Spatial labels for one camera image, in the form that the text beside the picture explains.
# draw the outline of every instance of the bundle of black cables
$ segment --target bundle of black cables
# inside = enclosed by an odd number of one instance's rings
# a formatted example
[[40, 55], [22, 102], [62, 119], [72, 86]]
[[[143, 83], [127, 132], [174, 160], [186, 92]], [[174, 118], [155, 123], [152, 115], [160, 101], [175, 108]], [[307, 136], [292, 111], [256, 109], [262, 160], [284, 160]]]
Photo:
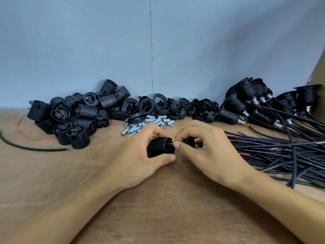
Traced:
[[[291, 188], [296, 183], [325, 188], [325, 125], [310, 113], [318, 103], [319, 87], [300, 86], [274, 98], [262, 79], [245, 78], [227, 91], [220, 108], [223, 115], [239, 116], [262, 136], [226, 132], [241, 156], [263, 172], [290, 175], [290, 179], [272, 178], [286, 181]], [[227, 120], [223, 115], [219, 119]], [[249, 124], [286, 134], [288, 139], [265, 135]]]

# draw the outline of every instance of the red wire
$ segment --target red wire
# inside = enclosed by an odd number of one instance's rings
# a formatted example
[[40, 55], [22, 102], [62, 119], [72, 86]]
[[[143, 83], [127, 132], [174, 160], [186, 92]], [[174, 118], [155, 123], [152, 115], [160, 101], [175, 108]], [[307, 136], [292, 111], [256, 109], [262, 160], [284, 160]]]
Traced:
[[44, 139], [56, 139], [56, 138], [43, 138], [43, 139], [33, 139], [29, 138], [26, 134], [24, 134], [20, 129], [19, 129], [19, 124], [21, 123], [22, 119], [25, 117], [25, 115], [22, 116], [22, 118], [19, 120], [19, 122], [16, 125], [16, 129], [20, 135], [22, 135], [25, 139], [31, 139], [31, 140], [44, 140]]

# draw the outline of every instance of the forearm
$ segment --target forearm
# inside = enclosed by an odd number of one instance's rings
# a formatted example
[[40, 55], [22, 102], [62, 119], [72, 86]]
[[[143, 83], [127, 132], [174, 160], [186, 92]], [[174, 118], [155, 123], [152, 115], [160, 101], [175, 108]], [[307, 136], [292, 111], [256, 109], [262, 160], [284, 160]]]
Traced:
[[76, 189], [28, 219], [1, 243], [70, 243], [84, 225], [116, 193], [114, 181], [102, 173], [82, 181]]
[[323, 203], [259, 171], [247, 176], [235, 190], [256, 202], [304, 243], [325, 243]]

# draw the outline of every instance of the wooden surface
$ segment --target wooden surface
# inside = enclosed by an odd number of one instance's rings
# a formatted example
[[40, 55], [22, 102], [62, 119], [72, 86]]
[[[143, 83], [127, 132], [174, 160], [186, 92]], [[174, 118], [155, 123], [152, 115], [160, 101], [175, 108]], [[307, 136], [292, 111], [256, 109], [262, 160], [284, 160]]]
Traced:
[[[17, 110], [0, 111], [0, 129], [7, 139], [29, 147], [63, 147], [56, 140], [19, 135], [16, 123], [22, 115]], [[189, 121], [176, 121], [175, 128], [165, 128], [166, 134], [174, 138]], [[243, 126], [214, 125], [253, 135]], [[27, 118], [20, 127], [32, 138], [49, 137]], [[0, 142], [0, 235], [106, 166], [125, 139], [120, 135], [123, 129], [123, 122], [112, 120], [91, 137], [87, 148], [56, 153], [25, 151]], [[73, 243], [301, 243], [258, 205], [209, 180], [176, 155], [175, 163], [116, 195]], [[297, 189], [325, 202], [323, 190], [302, 185]]]

